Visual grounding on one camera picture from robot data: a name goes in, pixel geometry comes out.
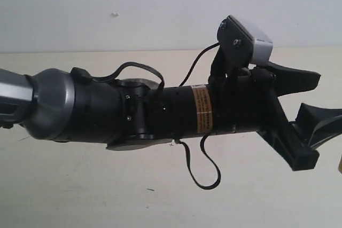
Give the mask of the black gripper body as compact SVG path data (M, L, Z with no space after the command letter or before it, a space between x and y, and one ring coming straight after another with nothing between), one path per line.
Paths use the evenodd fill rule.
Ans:
M212 134L256 132L293 171L314 169L319 153L306 146L291 127L278 100L270 74L208 79L213 108Z

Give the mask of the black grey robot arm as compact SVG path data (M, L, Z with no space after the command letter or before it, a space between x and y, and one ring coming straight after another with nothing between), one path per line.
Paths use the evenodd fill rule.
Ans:
M257 132L292 170L313 169L318 147L341 134L341 110L301 104L290 122L279 97L317 87L320 75L269 63L180 87L145 79L93 77L51 68L36 75L1 70L1 127L35 139L135 150L185 138Z

